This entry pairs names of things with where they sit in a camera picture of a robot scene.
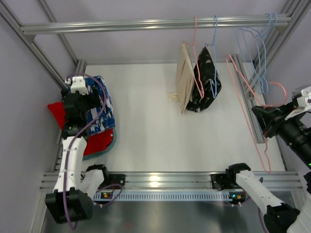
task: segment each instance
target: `clothing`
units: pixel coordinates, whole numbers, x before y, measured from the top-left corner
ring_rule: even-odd
[[[180,101],[180,112],[183,113],[189,100],[192,100],[194,72],[186,44],[183,43],[178,57],[175,78],[177,97]]]
[[[217,81],[217,95],[214,98],[211,90],[211,86],[213,91],[215,91],[215,66],[213,64],[213,60],[207,50],[206,47],[202,49],[198,58],[198,65],[200,69],[200,78],[203,84],[204,89],[204,97],[201,99],[200,93],[196,87],[192,92],[192,100],[190,100],[187,104],[187,110],[193,112],[200,112],[204,109],[207,109],[216,99],[217,95],[222,89],[221,82],[218,79],[218,73],[216,72],[216,81]],[[195,66],[194,75],[197,82],[199,79],[198,70]]]
[[[55,120],[58,123],[58,126],[62,130],[65,124],[65,115],[64,106],[62,102],[56,102],[48,105],[48,109],[52,112]],[[93,136],[90,136],[87,140],[86,149],[84,150],[83,156],[93,155],[98,152],[107,150],[112,144],[115,132],[113,129],[106,130],[101,133],[97,133]]]
[[[100,117],[91,125],[90,135],[101,133],[103,131],[106,131],[108,129],[112,129],[115,127],[115,119],[113,117],[113,107],[112,107],[112,103],[111,103],[111,98],[110,98],[110,95],[108,93],[107,87],[104,83],[104,79],[102,78],[102,76],[95,76],[94,78],[96,78],[104,87],[104,91],[106,94],[106,109],[100,115]],[[96,82],[94,82],[94,80],[92,80],[90,78],[86,78],[86,84],[87,84],[88,92],[90,94],[93,93],[92,87],[96,87],[98,89],[99,96],[102,98],[104,97],[103,91],[98,86],[98,84]],[[90,122],[92,119],[94,119],[95,116],[101,111],[101,108],[102,107],[97,107],[97,108],[91,109],[87,115],[87,121]]]

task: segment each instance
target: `wire hanger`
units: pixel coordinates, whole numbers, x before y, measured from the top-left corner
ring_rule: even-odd
[[[217,25],[218,25],[218,18],[217,16],[215,16],[215,32],[214,32],[214,36],[213,36],[213,43],[212,44],[207,44],[205,43],[205,47],[207,48],[208,46],[213,46],[214,48],[214,84],[215,84],[215,90],[213,88],[213,85],[212,85],[212,81],[211,79],[209,80],[209,84],[210,84],[210,89],[212,90],[212,94],[213,94],[213,98],[216,98],[217,96],[217,68],[216,68],[216,62],[217,62],[217,55],[216,55],[216,32],[217,32]]]
[[[203,99],[203,97],[204,97],[204,88],[203,88],[203,84],[202,84],[202,81],[201,81],[201,74],[200,74],[200,69],[199,69],[199,64],[198,64],[198,57],[197,57],[196,49],[195,49],[196,29],[197,29],[197,18],[196,18],[196,16],[194,16],[194,21],[195,21],[195,25],[194,25],[194,34],[193,34],[192,44],[189,43],[189,42],[185,42],[185,43],[186,43],[186,45],[192,45],[193,46],[193,53],[194,53],[194,57],[195,57],[196,68],[198,70],[198,80],[199,80],[201,89],[199,88],[198,82],[196,81],[195,77],[193,77],[193,78],[194,78],[195,85],[198,88],[200,97],[201,97],[201,99]]]
[[[256,72],[256,68],[255,68],[255,65],[252,63],[252,66],[253,66],[253,69],[254,69],[254,73],[255,73],[255,76],[258,80],[258,83],[259,83],[259,86],[260,86],[260,90],[261,90],[261,93],[263,94],[268,94],[269,92],[269,85],[268,85],[268,81],[266,79],[266,73],[267,73],[267,64],[266,64],[266,60],[267,60],[267,53],[266,53],[266,45],[265,45],[265,39],[267,38],[267,35],[271,32],[271,30],[276,26],[276,23],[278,21],[278,16],[277,16],[277,13],[268,13],[268,15],[270,16],[270,20],[269,20],[269,23],[266,25],[266,27],[261,30],[260,32],[254,28],[251,28],[251,27],[247,27],[247,29],[244,29],[244,28],[240,28],[239,30],[242,31],[242,36],[243,36],[243,40],[244,40],[244,43],[245,43],[245,46],[246,46],[246,50],[248,52],[248,55],[249,55],[249,58],[251,58],[251,55],[250,55],[250,52],[249,52],[249,48],[248,48],[248,45],[247,45],[247,42],[246,42],[246,39],[245,39],[245,35],[244,35],[244,32],[249,32],[251,33],[252,37],[254,39],[256,39],[256,46],[257,46],[257,52],[258,52],[258,58],[259,58],[259,74]],[[275,22],[273,24],[271,24],[271,21],[272,21],[272,15],[275,15]],[[250,69],[248,67],[248,64],[246,63],[246,60],[245,60],[245,57],[242,53],[242,49],[241,49],[241,45],[240,45],[240,42],[238,40],[238,37],[237,37],[237,32],[235,32],[235,37],[236,37],[236,40],[238,42],[238,46],[239,46],[239,49],[240,49],[240,53],[243,57],[243,61],[244,63],[246,64],[246,68],[247,68],[247,71],[252,79],[252,82],[254,83],[255,85],[255,81],[252,77],[252,73],[250,72]],[[264,85],[263,85],[263,80],[261,79],[261,77],[259,76],[261,74],[261,60],[260,60],[260,51],[259,51],[259,45],[258,45],[258,42],[259,40],[262,39],[262,45],[263,45],[263,49],[264,49],[264,74],[263,74],[263,80],[265,81],[266,83],[266,91],[264,90]]]

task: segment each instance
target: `white table surface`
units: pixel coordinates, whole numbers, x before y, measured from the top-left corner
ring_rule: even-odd
[[[214,103],[181,115],[180,104],[169,97],[176,64],[87,66],[86,73],[105,79],[118,138],[110,152],[84,161],[82,170],[106,164],[111,171],[224,171],[244,162],[262,171],[226,63],[217,71],[223,88]],[[264,147],[259,145],[268,168]],[[274,138],[268,154],[272,170],[284,171]]]

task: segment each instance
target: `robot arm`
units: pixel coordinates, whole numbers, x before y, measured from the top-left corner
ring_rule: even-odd
[[[311,128],[300,120],[311,110],[311,86],[303,86],[293,92],[292,102],[280,107],[252,108],[263,135],[279,135],[295,154],[311,168]],[[271,233],[311,233],[311,199],[302,211],[290,207],[275,197],[246,164],[235,164],[227,170],[232,184],[242,187],[264,215],[264,223]],[[311,194],[311,172],[305,176]]]
[[[66,112],[62,131],[62,162],[53,193],[45,198],[46,206],[57,223],[67,222],[66,212],[71,221],[90,219],[94,194],[107,177],[105,166],[96,165],[89,167],[82,183],[80,181],[82,158],[90,130],[87,127],[87,114],[90,109],[101,106],[101,103],[97,89],[92,90],[92,95],[89,94],[83,76],[73,77],[72,83],[67,84],[70,90],[61,91]]]
[[[243,188],[263,213],[264,223],[270,233],[310,233],[311,224],[310,205],[302,212],[290,207],[274,196],[254,175],[246,164],[235,164],[226,170],[227,177],[233,185]]]

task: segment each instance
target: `gray wall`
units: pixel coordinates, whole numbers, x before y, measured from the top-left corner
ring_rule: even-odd
[[[0,232],[23,233],[54,163],[59,128],[47,104],[60,92],[2,17],[0,31]]]
[[[279,53],[273,64],[268,70],[270,81],[280,82],[288,92],[288,101],[291,100],[292,90],[302,85],[311,84],[311,11],[309,11],[292,37],[289,39],[284,49]],[[284,94],[279,87],[271,86],[267,96],[268,103],[281,103]],[[304,123],[311,127],[311,116],[307,114],[303,118]],[[289,166],[293,170],[304,175],[310,170],[301,162],[300,159],[282,143]]]

